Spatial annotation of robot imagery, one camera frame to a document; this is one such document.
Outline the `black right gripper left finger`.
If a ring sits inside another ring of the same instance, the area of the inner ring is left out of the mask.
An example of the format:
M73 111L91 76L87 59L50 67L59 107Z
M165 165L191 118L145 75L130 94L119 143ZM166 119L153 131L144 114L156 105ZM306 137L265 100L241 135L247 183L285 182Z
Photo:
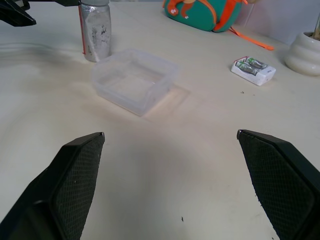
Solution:
M79 240L94 198L103 132L63 145L0 223L2 240Z

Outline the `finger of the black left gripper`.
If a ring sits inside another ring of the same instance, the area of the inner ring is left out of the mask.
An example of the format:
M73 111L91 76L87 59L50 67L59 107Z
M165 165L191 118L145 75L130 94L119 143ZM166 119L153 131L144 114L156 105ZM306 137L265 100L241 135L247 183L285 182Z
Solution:
M28 0L28 2L53 2L64 7L75 7L81 4L80 0Z
M37 24L36 20L18 5L1 5L0 20L13 27L27 27Z

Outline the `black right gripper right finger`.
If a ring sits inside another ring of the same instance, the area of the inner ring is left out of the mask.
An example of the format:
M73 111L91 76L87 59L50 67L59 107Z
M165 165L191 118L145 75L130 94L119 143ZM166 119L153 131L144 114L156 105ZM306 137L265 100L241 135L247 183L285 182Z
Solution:
M290 142L240 129L255 194L281 240L320 238L320 172Z

